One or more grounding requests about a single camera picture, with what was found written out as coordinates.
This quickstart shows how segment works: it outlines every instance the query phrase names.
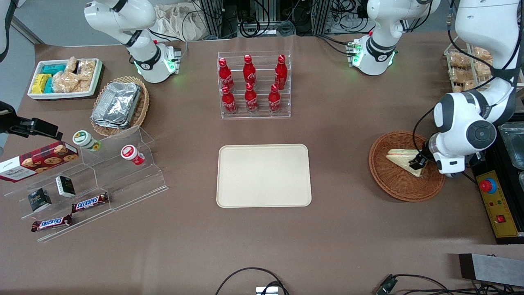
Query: red button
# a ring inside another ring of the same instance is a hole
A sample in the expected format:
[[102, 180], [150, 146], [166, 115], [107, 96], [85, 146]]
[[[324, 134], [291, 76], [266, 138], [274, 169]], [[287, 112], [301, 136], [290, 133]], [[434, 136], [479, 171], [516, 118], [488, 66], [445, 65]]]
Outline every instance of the red button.
[[481, 187], [481, 191], [486, 192], [486, 193], [491, 191], [493, 188], [491, 182], [488, 180], [483, 180], [478, 185]]
[[497, 222], [498, 223], [506, 222], [506, 219], [504, 218], [504, 215], [497, 215]]

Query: clear acrylic bottle rack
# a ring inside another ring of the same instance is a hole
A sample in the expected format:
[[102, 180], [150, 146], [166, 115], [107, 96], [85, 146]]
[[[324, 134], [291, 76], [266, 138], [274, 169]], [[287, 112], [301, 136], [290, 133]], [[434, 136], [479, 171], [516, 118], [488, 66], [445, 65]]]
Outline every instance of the clear acrylic bottle rack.
[[[34, 221], [64, 217], [71, 213], [72, 204], [109, 194], [109, 203], [100, 204], [73, 213], [73, 225], [32, 233], [38, 241], [49, 241], [109, 213], [140, 202], [167, 190], [162, 170], [155, 164], [149, 145], [154, 140], [141, 127], [133, 127], [100, 140], [101, 148], [90, 152], [80, 148], [79, 159], [49, 169], [17, 183], [2, 181], [5, 197], [18, 201], [20, 217], [27, 222], [27, 231]], [[145, 162], [135, 165], [120, 156], [125, 145], [132, 144], [145, 157]], [[59, 195], [55, 178], [69, 177], [73, 182], [75, 197]], [[51, 198], [51, 206], [33, 213], [28, 195], [43, 187]]]
[[[258, 111], [256, 113], [249, 113], [247, 111], [246, 100], [244, 93], [246, 91], [246, 83], [244, 81], [244, 56], [251, 55], [253, 65], [257, 72], [257, 85], [255, 92], [257, 93]], [[277, 58], [279, 55], [286, 56], [286, 66], [288, 67], [288, 78], [284, 89], [279, 90], [280, 93], [280, 112], [271, 114], [269, 111], [268, 96], [271, 90], [271, 85], [275, 83], [275, 67], [277, 66]], [[220, 83], [219, 70], [220, 66], [218, 60], [225, 58], [227, 66], [230, 68], [235, 82], [235, 89], [231, 91], [235, 97], [235, 103], [238, 108], [236, 114], [229, 114], [225, 112], [222, 105], [222, 84]], [[219, 52], [216, 60], [217, 77], [218, 77], [218, 94], [220, 101], [220, 113], [222, 119], [246, 119], [246, 118], [289, 118], [291, 117], [291, 52], [288, 50], [281, 51], [236, 51], [236, 52]]]

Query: round wicker basket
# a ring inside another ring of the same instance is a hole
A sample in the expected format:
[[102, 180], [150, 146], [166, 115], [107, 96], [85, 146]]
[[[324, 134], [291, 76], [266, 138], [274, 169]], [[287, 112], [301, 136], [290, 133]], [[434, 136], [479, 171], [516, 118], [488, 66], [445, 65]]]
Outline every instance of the round wicker basket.
[[[123, 83], [136, 83], [140, 85], [140, 88], [142, 89], [142, 92], [140, 93], [140, 98], [138, 101], [138, 104], [135, 109], [135, 113], [133, 114], [133, 119], [131, 121], [130, 128], [133, 126], [140, 126], [144, 122], [144, 119], [146, 118], [147, 108], [149, 107], [149, 93], [147, 92], [146, 86], [144, 83], [135, 77], [120, 77], [116, 78], [113, 81], [109, 82], [104, 88], [100, 91], [98, 97], [96, 98], [95, 105], [93, 106], [93, 110], [96, 108], [96, 105], [100, 101], [100, 96], [102, 96], [102, 93], [107, 88], [107, 86], [112, 82], [123, 82]], [[102, 127], [96, 125], [93, 121], [91, 121], [91, 125], [93, 125], [93, 128], [98, 134], [104, 135], [104, 136], [111, 136], [116, 133], [119, 133], [123, 131], [124, 129], [117, 129], [117, 128], [108, 128], [108, 127]]]
[[[425, 138], [416, 134], [415, 141], [420, 147]], [[386, 158], [391, 149], [414, 148], [411, 132], [395, 131], [379, 137], [369, 151], [369, 169], [375, 181], [392, 197], [407, 202], [431, 199], [442, 189], [445, 180], [434, 163], [428, 163], [420, 177], [415, 177]]]

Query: table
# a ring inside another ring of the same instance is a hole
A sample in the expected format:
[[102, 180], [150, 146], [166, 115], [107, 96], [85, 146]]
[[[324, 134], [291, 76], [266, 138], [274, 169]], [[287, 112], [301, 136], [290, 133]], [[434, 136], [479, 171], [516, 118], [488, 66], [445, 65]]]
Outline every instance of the table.
[[[354, 36], [345, 36], [351, 40]], [[156, 140], [155, 161], [169, 190], [39, 244], [18, 207], [0, 198], [0, 292], [6, 294], [213, 294], [231, 272], [274, 271], [292, 294], [369, 294], [389, 273], [416, 273], [468, 287], [457, 253], [524, 259], [522, 246], [496, 246], [474, 184], [447, 180], [435, 198], [404, 203], [369, 173], [380, 135], [411, 130], [450, 91], [445, 32], [405, 34], [393, 65], [378, 77], [348, 67], [314, 37], [236, 38], [191, 43], [180, 74], [147, 84], [143, 128]], [[291, 119], [222, 120], [218, 51], [292, 50]], [[37, 46], [36, 60], [98, 57], [102, 85], [137, 76], [123, 46]], [[93, 100], [36, 102], [19, 115], [55, 123], [68, 140], [91, 130]], [[435, 131], [431, 119], [419, 133]], [[10, 136], [8, 159], [51, 139]], [[313, 200], [300, 208], [223, 209], [215, 202], [219, 148], [228, 144], [303, 143], [309, 149]], [[254, 294], [271, 278], [238, 274], [223, 294]], [[402, 288], [433, 288], [402, 279]]]

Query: gray floor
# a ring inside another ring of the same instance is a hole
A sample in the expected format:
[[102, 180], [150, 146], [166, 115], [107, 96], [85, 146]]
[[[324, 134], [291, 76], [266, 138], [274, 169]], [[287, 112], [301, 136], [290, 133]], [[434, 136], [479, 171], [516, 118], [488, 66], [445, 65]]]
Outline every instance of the gray floor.
[[[153, 5], [185, 0], [150, 0]], [[15, 12], [30, 30], [46, 44], [59, 46], [85, 46], [118, 44], [110, 36], [96, 31], [84, 18], [87, 0], [27, 0]], [[442, 0], [438, 10], [417, 31], [446, 30], [447, 1]], [[10, 31], [10, 51], [0, 64], [0, 100], [16, 109], [27, 91], [35, 54], [31, 43], [15, 30]], [[0, 134], [0, 146], [4, 146], [6, 134]]]

